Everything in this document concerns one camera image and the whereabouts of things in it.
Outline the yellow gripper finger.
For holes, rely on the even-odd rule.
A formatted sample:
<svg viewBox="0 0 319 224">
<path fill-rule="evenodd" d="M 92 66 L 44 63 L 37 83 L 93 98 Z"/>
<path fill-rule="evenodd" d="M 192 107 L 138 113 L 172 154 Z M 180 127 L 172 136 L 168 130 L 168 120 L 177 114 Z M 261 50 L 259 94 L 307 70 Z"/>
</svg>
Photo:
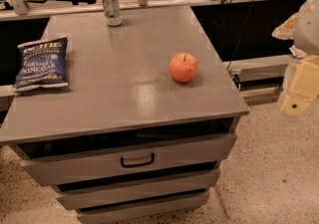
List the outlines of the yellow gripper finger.
<svg viewBox="0 0 319 224">
<path fill-rule="evenodd" d="M 280 111 L 288 116 L 304 113 L 319 97 L 319 57 L 310 56 L 293 67 Z"/>
<path fill-rule="evenodd" d="M 271 36 L 279 40 L 292 40 L 294 38 L 296 16 L 297 14 L 293 14 L 284 23 L 276 27 Z"/>
</svg>

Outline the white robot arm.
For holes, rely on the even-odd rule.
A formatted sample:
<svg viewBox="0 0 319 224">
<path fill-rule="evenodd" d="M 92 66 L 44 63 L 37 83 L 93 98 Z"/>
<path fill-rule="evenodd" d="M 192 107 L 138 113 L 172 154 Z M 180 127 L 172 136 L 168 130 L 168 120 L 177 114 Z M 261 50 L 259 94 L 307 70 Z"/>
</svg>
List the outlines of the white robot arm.
<svg viewBox="0 0 319 224">
<path fill-rule="evenodd" d="M 272 36 L 293 40 L 293 49 L 305 54 L 295 65 L 280 111 L 299 116 L 319 96 L 319 0 L 306 0 L 299 11 L 276 27 Z"/>
</svg>

